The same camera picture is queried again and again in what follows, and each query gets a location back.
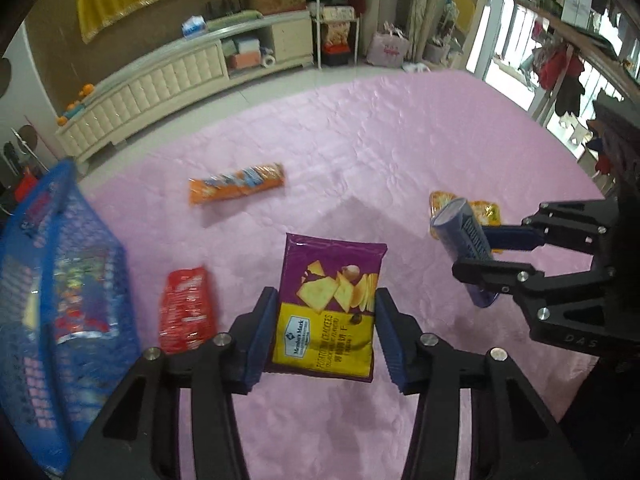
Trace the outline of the orange yellow snack packet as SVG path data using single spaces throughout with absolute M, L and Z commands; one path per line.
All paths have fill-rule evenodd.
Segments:
M 446 226 L 454 220 L 464 209 L 459 203 L 449 206 L 451 202 L 458 200 L 459 196 L 445 191 L 431 192 L 430 198 L 430 234 L 438 239 L 440 226 Z M 496 203 L 487 200 L 471 200 L 466 202 L 473 211 L 475 219 L 481 226 L 500 226 L 502 223 L 500 208 Z

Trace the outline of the blue doublemint gum can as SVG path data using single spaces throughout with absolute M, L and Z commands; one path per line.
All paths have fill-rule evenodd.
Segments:
M 468 201 L 463 197 L 446 203 L 431 220 L 431 228 L 452 261 L 460 258 L 492 260 L 488 239 Z

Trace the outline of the red snack packet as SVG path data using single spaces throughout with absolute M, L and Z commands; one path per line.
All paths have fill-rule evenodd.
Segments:
M 170 272 L 160 300 L 158 342 L 163 352 L 195 350 L 216 334 L 215 308 L 205 266 Z

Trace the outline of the blue plastic basket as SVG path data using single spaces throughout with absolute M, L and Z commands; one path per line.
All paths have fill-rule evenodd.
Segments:
M 1 234 L 1 407 L 38 466 L 64 474 L 140 353 L 126 250 L 65 159 Z

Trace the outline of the purple yellow cracker bag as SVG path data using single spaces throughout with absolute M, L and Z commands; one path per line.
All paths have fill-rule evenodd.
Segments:
M 375 292 L 387 246 L 288 233 L 270 368 L 370 382 Z

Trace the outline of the orange snack stick pack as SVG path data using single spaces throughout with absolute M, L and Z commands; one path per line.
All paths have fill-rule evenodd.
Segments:
M 234 200 L 244 196 L 280 188 L 285 182 L 280 162 L 250 166 L 230 174 L 215 174 L 206 179 L 189 181 L 189 204 L 203 205 L 221 200 Z

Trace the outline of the pink table cloth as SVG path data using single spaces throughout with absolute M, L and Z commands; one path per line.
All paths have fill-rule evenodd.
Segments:
M 280 162 L 280 188 L 189 204 L 189 181 Z M 431 237 L 431 192 L 496 203 L 518 223 L 545 200 L 600 196 L 575 156 L 518 104 L 462 73 L 304 70 L 194 106 L 108 152 L 81 180 L 125 245 L 143 347 L 167 275 L 205 266 L 217 324 L 278 286 L 285 237 L 383 243 L 380 285 L 458 349 L 500 347 L 562 416 L 593 358 L 530 340 L 509 297 L 472 304 Z

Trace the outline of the pink white shopping bag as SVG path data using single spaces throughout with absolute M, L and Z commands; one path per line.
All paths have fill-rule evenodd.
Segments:
M 410 48 L 410 41 L 395 25 L 385 22 L 382 32 L 370 41 L 366 62 L 372 66 L 401 68 Z

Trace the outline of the cream tv cabinet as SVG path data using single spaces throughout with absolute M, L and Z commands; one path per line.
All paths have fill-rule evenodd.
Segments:
M 230 44 L 259 41 L 258 64 L 234 67 Z M 86 162 L 108 144 L 117 145 L 154 122 L 219 92 L 314 62 L 307 11 L 268 15 L 166 44 L 97 84 L 80 109 L 58 128 L 66 156 Z

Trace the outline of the oranges on cabinet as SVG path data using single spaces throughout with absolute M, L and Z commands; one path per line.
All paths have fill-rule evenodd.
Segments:
M 85 84 L 78 93 L 78 99 L 66 106 L 63 114 L 56 118 L 59 127 L 65 126 L 75 115 L 85 108 L 85 100 L 93 94 L 94 85 Z

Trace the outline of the blue tissue box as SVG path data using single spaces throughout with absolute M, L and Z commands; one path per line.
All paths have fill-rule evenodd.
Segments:
M 201 15 L 190 16 L 181 24 L 181 32 L 183 38 L 192 38 L 205 34 L 207 32 L 205 18 Z

